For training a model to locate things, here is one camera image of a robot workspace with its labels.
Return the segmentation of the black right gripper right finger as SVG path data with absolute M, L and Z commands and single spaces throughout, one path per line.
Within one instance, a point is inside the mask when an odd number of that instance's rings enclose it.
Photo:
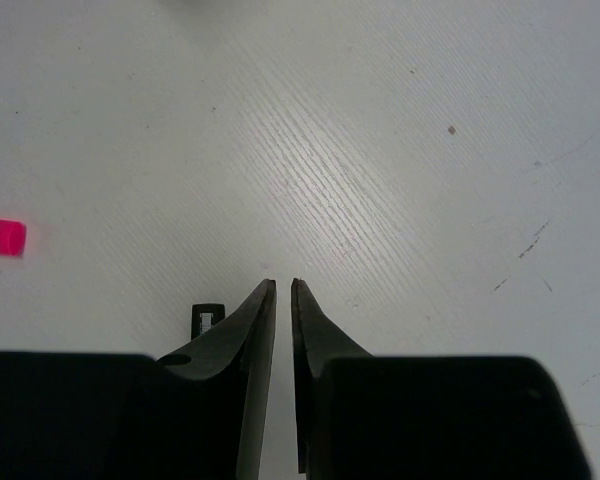
M 588 479 L 550 374 L 524 356 L 374 356 L 291 286 L 298 469 L 309 479 Z

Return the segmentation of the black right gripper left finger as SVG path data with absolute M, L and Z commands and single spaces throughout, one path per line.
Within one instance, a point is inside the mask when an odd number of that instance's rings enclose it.
M 0 351 L 0 479 L 255 479 L 275 336 L 262 281 L 160 359 Z

